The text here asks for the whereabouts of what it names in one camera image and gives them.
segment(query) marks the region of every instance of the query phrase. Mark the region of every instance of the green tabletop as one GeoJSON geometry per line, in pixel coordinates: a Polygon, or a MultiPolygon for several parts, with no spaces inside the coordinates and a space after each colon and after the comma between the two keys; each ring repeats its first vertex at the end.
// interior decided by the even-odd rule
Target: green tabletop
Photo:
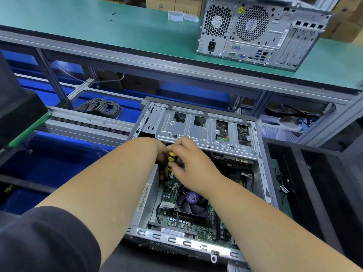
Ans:
{"type": "Polygon", "coordinates": [[[0,0],[0,25],[349,88],[363,79],[363,46],[320,39],[292,73],[197,55],[198,23],[107,1],[0,0]]]}

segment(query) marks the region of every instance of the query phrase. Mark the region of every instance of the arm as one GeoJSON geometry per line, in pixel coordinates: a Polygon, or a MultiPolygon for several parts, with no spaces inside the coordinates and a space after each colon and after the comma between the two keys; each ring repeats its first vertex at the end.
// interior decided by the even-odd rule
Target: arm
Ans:
{"type": "Polygon", "coordinates": [[[252,271],[362,271],[284,213],[221,175],[190,139],[177,140],[166,147],[168,151],[185,164],[185,171],[171,164],[176,177],[211,202],[252,271]]]}
{"type": "Polygon", "coordinates": [[[37,205],[75,215],[96,238],[102,263],[121,241],[157,155],[165,145],[141,137],[117,147],[37,205]]]}

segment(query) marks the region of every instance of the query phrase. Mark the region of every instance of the hexagonal mesh grille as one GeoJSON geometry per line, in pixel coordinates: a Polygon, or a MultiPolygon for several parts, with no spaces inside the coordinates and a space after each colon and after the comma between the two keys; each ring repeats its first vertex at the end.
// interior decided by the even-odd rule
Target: hexagonal mesh grille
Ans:
{"type": "Polygon", "coordinates": [[[269,14],[261,6],[253,6],[241,14],[236,31],[241,41],[251,42],[260,37],[269,23],[269,14]]]}
{"type": "Polygon", "coordinates": [[[232,15],[230,9],[224,6],[212,5],[206,12],[204,30],[207,35],[222,37],[228,33],[232,15]]]}

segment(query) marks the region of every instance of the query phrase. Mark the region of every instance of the forearm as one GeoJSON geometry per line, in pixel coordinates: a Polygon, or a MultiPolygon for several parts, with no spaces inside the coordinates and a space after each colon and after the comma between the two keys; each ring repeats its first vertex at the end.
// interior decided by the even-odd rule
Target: forearm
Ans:
{"type": "Polygon", "coordinates": [[[56,206],[80,219],[101,248],[102,263],[122,239],[158,153],[142,137],[117,147],[70,179],[38,206],[56,206]]]}
{"type": "Polygon", "coordinates": [[[361,271],[339,252],[233,181],[209,200],[254,272],[361,271]]]}

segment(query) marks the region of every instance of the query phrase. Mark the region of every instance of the black sleeve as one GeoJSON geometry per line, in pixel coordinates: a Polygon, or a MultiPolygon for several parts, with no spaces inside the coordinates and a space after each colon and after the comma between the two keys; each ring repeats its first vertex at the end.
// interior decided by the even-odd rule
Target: black sleeve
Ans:
{"type": "Polygon", "coordinates": [[[98,272],[101,251],[91,231],[57,207],[37,207],[0,231],[1,272],[98,272]]]}

